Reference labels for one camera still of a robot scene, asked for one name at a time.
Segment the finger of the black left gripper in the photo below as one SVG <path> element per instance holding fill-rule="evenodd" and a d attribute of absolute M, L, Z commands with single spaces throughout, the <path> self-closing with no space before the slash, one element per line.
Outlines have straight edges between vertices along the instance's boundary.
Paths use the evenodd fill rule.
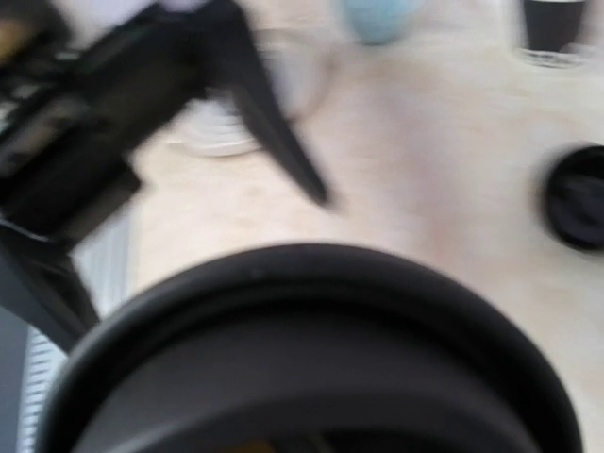
<path fill-rule="evenodd" d="M 315 169 L 277 104 L 268 74 L 240 8 L 226 19 L 226 73 L 244 125 L 268 155 L 312 202 L 330 201 L 328 186 Z"/>

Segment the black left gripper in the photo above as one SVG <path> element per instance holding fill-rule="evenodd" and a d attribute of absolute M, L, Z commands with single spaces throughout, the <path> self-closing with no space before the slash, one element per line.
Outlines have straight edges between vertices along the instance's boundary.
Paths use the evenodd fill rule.
<path fill-rule="evenodd" d="M 50 1 L 1 5 L 1 238 L 78 243 L 139 189 L 128 156 L 245 60 L 234 1 L 152 1 L 89 42 Z"/>

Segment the stack of black lids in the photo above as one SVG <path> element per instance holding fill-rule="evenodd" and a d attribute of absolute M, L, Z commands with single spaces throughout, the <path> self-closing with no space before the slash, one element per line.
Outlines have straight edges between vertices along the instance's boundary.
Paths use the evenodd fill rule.
<path fill-rule="evenodd" d="M 581 143 L 564 149 L 546 170 L 539 209 L 548 232 L 583 253 L 603 252 L 603 146 Z"/>

